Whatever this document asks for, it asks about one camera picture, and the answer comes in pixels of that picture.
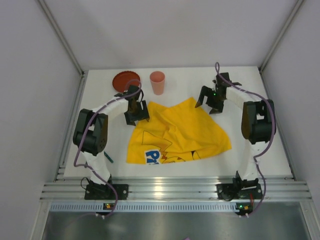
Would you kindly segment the red round plate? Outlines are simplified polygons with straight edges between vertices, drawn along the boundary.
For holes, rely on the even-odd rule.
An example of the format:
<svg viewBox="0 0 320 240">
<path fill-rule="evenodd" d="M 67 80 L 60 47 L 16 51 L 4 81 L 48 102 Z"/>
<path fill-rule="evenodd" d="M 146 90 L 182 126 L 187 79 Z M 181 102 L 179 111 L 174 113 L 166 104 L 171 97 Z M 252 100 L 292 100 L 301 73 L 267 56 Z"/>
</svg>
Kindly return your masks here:
<svg viewBox="0 0 320 240">
<path fill-rule="evenodd" d="M 129 87 L 128 83 L 131 80 L 135 80 L 130 83 L 131 85 L 138 86 L 141 81 L 141 78 L 134 71 L 129 71 L 129 70 L 122 71 L 113 78 L 112 86 L 117 92 L 123 93 L 125 90 L 128 89 Z"/>
</svg>

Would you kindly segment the pink plastic cup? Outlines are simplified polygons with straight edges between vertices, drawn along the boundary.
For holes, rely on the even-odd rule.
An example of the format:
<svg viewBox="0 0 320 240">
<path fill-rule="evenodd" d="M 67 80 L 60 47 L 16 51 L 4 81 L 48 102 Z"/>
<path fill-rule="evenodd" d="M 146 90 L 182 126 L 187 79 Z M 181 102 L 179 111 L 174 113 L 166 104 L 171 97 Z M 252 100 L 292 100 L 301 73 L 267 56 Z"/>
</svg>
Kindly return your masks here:
<svg viewBox="0 0 320 240">
<path fill-rule="evenodd" d="M 165 74 L 162 71 L 154 71 L 149 76 L 153 93 L 155 95 L 162 95 L 165 88 Z"/>
</svg>

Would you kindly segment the yellow printed cloth placemat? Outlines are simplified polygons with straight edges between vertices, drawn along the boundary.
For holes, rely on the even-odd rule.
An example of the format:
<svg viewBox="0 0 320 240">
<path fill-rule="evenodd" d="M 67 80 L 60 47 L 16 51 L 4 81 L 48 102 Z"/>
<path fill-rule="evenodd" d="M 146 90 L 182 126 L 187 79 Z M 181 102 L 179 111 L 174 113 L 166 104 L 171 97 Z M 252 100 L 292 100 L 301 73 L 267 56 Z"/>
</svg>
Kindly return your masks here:
<svg viewBox="0 0 320 240">
<path fill-rule="evenodd" d="M 128 164 L 189 162 L 232 149 L 227 133 L 193 97 L 171 107 L 151 101 L 147 108 L 149 120 L 139 121 L 129 140 Z"/>
</svg>

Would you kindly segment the fork with green handle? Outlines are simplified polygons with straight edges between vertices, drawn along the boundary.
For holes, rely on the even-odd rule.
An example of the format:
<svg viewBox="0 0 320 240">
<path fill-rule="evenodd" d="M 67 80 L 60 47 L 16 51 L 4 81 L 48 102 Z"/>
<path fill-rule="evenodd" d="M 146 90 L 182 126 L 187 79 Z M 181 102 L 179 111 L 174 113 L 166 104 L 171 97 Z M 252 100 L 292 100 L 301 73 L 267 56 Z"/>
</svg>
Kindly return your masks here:
<svg viewBox="0 0 320 240">
<path fill-rule="evenodd" d="M 103 153 L 104 153 L 104 156 L 113 164 L 114 163 L 113 159 L 105 151 Z"/>
</svg>

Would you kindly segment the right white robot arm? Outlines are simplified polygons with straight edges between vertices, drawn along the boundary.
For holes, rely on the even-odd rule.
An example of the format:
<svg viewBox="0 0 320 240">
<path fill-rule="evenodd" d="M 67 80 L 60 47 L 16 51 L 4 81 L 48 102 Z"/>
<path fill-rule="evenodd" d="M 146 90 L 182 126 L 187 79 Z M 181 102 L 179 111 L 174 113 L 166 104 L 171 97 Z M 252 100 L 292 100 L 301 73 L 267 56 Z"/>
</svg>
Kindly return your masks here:
<svg viewBox="0 0 320 240">
<path fill-rule="evenodd" d="M 277 131 L 275 105 L 255 92 L 242 89 L 239 82 L 232 82 L 229 73 L 218 73 L 213 80 L 214 87 L 202 86 L 196 103 L 200 107 L 206 100 L 210 114 L 220 114 L 224 101 L 234 103 L 241 111 L 241 133 L 244 142 L 242 163 L 237 173 L 243 180 L 254 180 L 259 176 L 259 158 L 264 155 L 273 142 Z"/>
</svg>

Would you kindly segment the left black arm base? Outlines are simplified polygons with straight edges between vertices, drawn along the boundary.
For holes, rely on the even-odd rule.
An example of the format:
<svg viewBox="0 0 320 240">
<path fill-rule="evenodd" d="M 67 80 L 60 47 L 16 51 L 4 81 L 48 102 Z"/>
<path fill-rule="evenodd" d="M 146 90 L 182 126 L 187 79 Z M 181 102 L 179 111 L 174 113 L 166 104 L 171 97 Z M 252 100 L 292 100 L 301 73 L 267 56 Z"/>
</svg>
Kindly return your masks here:
<svg viewBox="0 0 320 240">
<path fill-rule="evenodd" d="M 111 184 L 117 193 L 118 200 L 126 200 L 129 194 L 128 184 Z M 89 181 L 85 188 L 85 200 L 115 200 L 116 194 L 106 184 L 98 184 Z"/>
</svg>

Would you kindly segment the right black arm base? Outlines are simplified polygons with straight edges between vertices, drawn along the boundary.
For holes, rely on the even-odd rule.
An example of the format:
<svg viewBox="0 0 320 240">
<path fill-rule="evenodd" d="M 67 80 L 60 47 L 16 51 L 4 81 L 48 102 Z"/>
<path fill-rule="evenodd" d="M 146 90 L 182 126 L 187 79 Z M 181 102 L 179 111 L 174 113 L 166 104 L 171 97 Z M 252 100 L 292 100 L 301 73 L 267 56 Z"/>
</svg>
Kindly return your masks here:
<svg viewBox="0 0 320 240">
<path fill-rule="evenodd" d="M 217 196 L 219 200 L 230 202 L 232 200 L 250 200 L 251 198 L 261 199 L 263 191 L 259 184 L 259 179 L 242 179 L 239 172 L 236 171 L 232 183 L 220 183 L 216 185 Z"/>
</svg>

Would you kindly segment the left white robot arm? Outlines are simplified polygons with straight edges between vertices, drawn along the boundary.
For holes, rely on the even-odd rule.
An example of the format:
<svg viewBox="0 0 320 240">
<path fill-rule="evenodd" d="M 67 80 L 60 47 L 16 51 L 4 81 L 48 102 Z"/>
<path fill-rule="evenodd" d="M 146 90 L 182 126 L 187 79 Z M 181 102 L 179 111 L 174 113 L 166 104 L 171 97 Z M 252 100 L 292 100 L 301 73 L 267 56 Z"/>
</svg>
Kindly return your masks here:
<svg viewBox="0 0 320 240">
<path fill-rule="evenodd" d="M 110 185 L 111 173 L 104 160 L 109 122 L 119 115 L 124 115 L 128 126 L 135 126 L 138 121 L 148 121 L 150 115 L 143 97 L 142 84 L 130 82 L 123 93 L 117 93 L 107 103 L 80 110 L 72 138 L 77 146 L 73 166 L 89 169 L 90 180 L 94 184 Z"/>
</svg>

